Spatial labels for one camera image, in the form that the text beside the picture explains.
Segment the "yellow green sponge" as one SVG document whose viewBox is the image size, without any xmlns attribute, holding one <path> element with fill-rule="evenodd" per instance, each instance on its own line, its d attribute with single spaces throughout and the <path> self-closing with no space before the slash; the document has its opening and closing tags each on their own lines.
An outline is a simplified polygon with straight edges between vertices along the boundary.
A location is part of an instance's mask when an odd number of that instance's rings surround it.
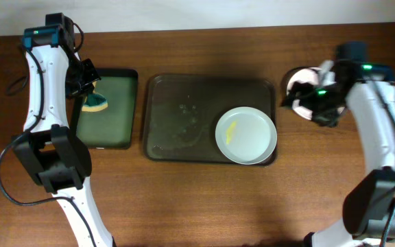
<svg viewBox="0 0 395 247">
<path fill-rule="evenodd" d="M 96 82 L 92 83 L 93 87 L 96 88 Z M 96 113 L 107 109 L 108 100 L 93 89 L 93 91 L 86 95 L 84 103 L 82 104 L 82 112 Z"/>
</svg>

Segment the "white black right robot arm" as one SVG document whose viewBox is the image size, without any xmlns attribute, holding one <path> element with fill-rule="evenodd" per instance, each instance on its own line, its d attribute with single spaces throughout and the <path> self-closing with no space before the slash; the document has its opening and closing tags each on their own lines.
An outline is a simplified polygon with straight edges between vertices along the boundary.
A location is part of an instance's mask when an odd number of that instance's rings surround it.
<svg viewBox="0 0 395 247">
<path fill-rule="evenodd" d="M 385 246 L 395 242 L 395 76 L 389 66 L 355 59 L 296 67 L 283 77 L 281 105 L 321 127 L 349 110 L 366 164 L 365 178 L 346 196 L 342 217 L 311 232 L 303 246 Z"/>
</svg>

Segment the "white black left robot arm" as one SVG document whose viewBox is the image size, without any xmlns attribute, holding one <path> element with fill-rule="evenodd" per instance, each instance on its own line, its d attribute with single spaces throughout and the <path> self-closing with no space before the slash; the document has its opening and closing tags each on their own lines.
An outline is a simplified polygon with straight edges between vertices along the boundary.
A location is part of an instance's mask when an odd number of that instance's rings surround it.
<svg viewBox="0 0 395 247">
<path fill-rule="evenodd" d="M 91 190 L 88 148 L 70 129 L 65 100 L 90 93 L 98 76 L 80 60 L 71 27 L 48 24 L 26 29 L 23 49 L 29 67 L 29 109 L 22 133 L 9 148 L 37 184 L 57 202 L 79 246 L 114 246 Z"/>
</svg>

